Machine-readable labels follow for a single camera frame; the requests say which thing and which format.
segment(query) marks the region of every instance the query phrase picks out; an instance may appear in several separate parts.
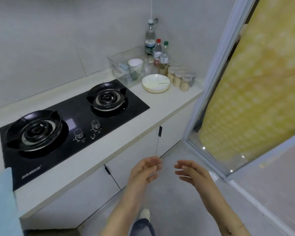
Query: cabinet handle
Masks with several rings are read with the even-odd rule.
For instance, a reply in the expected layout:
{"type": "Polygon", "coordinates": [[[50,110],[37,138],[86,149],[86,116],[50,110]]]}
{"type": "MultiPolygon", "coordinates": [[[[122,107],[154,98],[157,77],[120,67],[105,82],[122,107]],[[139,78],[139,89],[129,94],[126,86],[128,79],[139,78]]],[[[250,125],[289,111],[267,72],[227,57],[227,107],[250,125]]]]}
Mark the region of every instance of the cabinet handle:
{"type": "Polygon", "coordinates": [[[158,136],[161,137],[162,136],[162,130],[163,130],[163,127],[160,126],[159,127],[159,131],[158,131],[158,136]]]}
{"type": "Polygon", "coordinates": [[[105,166],[105,170],[107,171],[107,173],[109,174],[109,175],[111,175],[110,174],[110,171],[108,170],[108,168],[105,166]]]}

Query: yellow curtain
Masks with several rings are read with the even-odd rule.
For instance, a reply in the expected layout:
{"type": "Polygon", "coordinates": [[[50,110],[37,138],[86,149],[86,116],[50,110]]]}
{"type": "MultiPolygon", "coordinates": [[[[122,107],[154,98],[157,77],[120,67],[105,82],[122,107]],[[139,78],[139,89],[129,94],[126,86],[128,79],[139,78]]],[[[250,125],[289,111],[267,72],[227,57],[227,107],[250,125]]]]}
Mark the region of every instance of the yellow curtain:
{"type": "Polygon", "coordinates": [[[295,135],[295,0],[260,0],[199,138],[218,160],[253,160],[295,135]]]}

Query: blue jeans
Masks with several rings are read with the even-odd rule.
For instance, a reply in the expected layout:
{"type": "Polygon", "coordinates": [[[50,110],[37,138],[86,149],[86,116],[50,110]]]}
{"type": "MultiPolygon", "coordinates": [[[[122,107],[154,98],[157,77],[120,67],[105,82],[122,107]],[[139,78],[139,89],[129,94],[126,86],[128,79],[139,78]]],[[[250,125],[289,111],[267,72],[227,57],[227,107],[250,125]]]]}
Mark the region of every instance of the blue jeans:
{"type": "Polygon", "coordinates": [[[141,231],[145,228],[148,227],[151,233],[151,236],[155,236],[154,228],[151,225],[151,223],[147,219],[139,219],[137,220],[131,229],[130,235],[129,236],[139,236],[141,231]]]}

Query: cabinet door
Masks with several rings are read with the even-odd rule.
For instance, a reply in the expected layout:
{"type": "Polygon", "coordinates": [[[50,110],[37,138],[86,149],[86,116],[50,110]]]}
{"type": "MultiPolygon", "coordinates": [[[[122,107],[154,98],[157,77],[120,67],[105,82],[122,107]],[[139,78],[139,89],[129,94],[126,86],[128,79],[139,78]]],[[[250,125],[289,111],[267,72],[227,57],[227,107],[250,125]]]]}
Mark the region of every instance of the cabinet door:
{"type": "Polygon", "coordinates": [[[103,166],[50,205],[23,219],[23,229],[76,228],[119,191],[103,166]]]}
{"type": "Polygon", "coordinates": [[[120,189],[126,186],[131,169],[143,158],[156,155],[158,128],[106,164],[120,189]]]}
{"type": "Polygon", "coordinates": [[[195,104],[196,101],[193,101],[161,124],[161,136],[159,136],[156,151],[158,156],[162,156],[181,140],[195,104]]]}

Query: gas stove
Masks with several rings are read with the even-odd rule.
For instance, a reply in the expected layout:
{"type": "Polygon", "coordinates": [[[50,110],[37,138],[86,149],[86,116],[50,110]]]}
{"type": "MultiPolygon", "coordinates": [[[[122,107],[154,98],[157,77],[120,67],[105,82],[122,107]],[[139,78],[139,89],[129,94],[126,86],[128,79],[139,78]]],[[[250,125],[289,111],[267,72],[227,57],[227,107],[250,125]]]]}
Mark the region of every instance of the gas stove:
{"type": "Polygon", "coordinates": [[[12,168],[13,190],[149,108],[115,79],[1,127],[4,165],[12,168]]]}

